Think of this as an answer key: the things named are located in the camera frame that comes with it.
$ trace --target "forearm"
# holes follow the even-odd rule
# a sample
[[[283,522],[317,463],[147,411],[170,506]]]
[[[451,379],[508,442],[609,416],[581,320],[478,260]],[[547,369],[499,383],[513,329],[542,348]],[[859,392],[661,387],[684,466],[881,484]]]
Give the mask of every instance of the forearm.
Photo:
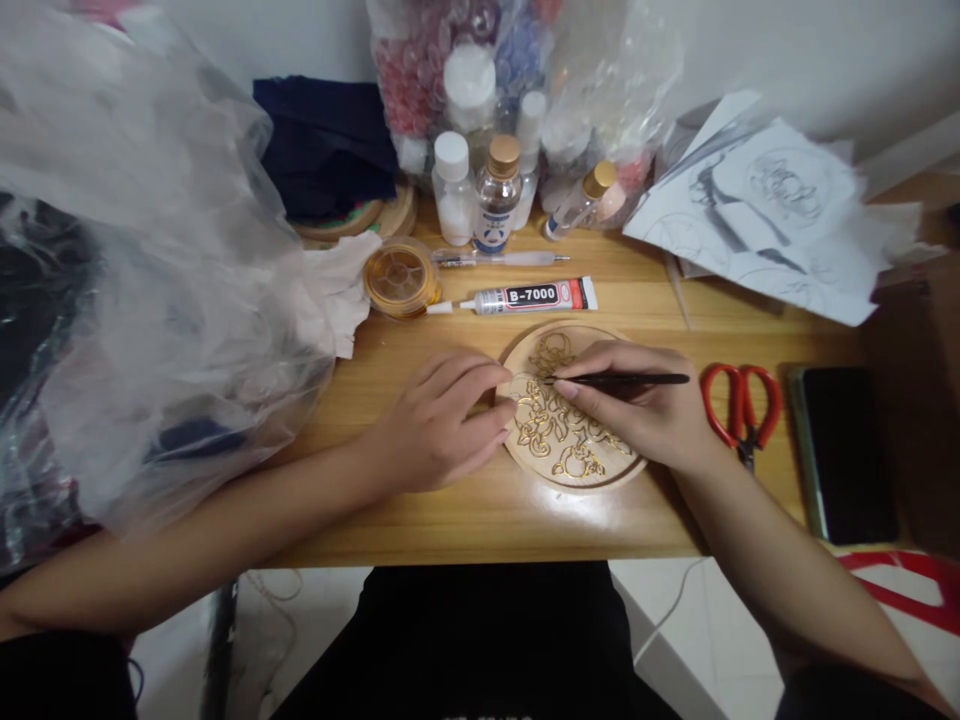
[[[7,625],[0,639],[51,628],[119,635],[152,627],[379,499],[362,458],[342,446],[242,478],[149,538],[95,535],[0,593]]]
[[[721,569],[768,633],[889,678],[925,677],[867,591],[732,455],[678,482]]]

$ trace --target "scissors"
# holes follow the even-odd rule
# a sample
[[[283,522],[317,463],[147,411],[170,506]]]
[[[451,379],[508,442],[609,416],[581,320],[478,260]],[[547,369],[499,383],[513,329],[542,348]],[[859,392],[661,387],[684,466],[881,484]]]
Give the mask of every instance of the scissors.
[[[720,373],[730,377],[730,425],[729,429],[717,419],[710,402],[710,390],[713,381]],[[756,375],[767,391],[767,414],[760,427],[757,427],[757,416],[753,410],[753,398],[750,396],[750,376]],[[703,402],[707,409],[707,420],[710,427],[720,436],[727,445],[736,448],[740,462],[747,466],[750,472],[754,470],[754,450],[763,450],[767,441],[773,435],[774,428],[783,412],[783,396],[780,394],[780,385],[769,371],[760,367],[745,367],[737,369],[732,365],[714,365],[700,384],[703,391]]]

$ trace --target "red chair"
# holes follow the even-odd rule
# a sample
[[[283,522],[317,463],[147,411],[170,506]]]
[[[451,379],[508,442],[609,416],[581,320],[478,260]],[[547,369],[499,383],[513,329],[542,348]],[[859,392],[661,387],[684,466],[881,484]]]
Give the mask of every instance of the red chair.
[[[850,571],[875,565],[893,565],[930,578],[940,588],[940,594],[943,595],[942,605],[927,605],[869,580],[858,580],[878,602],[960,637],[960,566],[929,555],[898,551],[852,553],[837,559]]]

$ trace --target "fingernail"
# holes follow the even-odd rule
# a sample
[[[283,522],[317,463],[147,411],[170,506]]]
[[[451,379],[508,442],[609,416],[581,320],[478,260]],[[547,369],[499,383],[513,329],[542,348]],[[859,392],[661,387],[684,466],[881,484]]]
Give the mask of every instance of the fingernail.
[[[577,393],[580,392],[577,384],[569,380],[557,380],[557,382],[553,384],[553,389],[563,395],[567,400],[573,400],[577,396]]]

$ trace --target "black shirt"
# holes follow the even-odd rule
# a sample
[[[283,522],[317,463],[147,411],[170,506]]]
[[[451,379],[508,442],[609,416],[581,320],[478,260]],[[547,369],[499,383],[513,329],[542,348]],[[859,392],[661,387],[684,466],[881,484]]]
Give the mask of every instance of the black shirt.
[[[4,718],[134,718],[120,643],[49,632],[0,644]],[[606,563],[378,568],[356,615],[277,713],[299,718],[676,718],[633,671]],[[943,718],[853,668],[787,684],[778,718]]]

